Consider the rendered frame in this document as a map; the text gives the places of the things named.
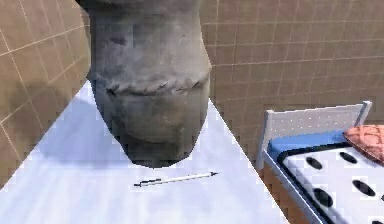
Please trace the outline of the grey stone vase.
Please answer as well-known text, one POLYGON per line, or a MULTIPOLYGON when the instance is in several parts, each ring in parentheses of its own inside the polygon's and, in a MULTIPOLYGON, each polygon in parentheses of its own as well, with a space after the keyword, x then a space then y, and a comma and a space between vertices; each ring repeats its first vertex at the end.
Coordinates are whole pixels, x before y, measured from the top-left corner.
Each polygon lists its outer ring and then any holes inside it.
POLYGON ((88 14, 87 78, 110 133, 150 168, 187 158, 207 116, 203 0, 75 0, 88 14))

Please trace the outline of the white pen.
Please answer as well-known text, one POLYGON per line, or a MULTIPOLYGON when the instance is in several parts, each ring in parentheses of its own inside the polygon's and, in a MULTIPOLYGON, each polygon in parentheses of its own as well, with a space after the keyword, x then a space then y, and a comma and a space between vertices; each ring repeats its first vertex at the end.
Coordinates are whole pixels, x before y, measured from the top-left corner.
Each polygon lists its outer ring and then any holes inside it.
POLYGON ((195 174, 195 175, 187 175, 187 176, 181 176, 181 177, 173 177, 173 178, 157 178, 157 179, 151 179, 151 180, 144 180, 139 183, 134 183, 133 186, 135 187, 143 187, 143 186, 149 186, 149 185, 156 185, 156 184, 164 184, 164 183, 170 183, 170 182, 178 182, 178 181, 184 181, 184 180, 192 180, 192 179, 199 179, 199 178, 205 178, 205 177, 211 177, 219 174, 218 172, 209 172, 205 174, 195 174))

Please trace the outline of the white table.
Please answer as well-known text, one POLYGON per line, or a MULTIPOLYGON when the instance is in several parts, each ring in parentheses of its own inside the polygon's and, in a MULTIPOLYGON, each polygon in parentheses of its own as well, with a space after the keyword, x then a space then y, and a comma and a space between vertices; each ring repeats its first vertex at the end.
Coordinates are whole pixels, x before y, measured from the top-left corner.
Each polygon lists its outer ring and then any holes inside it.
POLYGON ((85 84, 0 190, 0 224, 289 224, 215 106, 191 155, 133 164, 85 84), (134 183, 218 172, 135 187, 134 183))

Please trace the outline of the white bed with spotted blanket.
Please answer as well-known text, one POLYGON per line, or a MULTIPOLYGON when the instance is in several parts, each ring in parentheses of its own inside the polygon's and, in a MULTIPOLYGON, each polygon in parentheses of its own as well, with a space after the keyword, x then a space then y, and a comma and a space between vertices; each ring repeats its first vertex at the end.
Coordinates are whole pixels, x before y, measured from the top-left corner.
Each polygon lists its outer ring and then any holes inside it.
POLYGON ((371 106, 265 112, 256 168, 273 170, 311 224, 384 224, 384 167, 343 135, 368 125, 371 106))

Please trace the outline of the orange patterned pillow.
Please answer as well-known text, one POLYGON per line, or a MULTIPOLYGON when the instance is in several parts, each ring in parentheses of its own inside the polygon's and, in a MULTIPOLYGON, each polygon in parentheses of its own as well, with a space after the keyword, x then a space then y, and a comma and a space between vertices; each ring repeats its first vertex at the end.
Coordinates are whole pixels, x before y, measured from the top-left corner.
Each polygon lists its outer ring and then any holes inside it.
POLYGON ((384 167, 384 125, 360 125, 343 133, 361 154, 384 167))

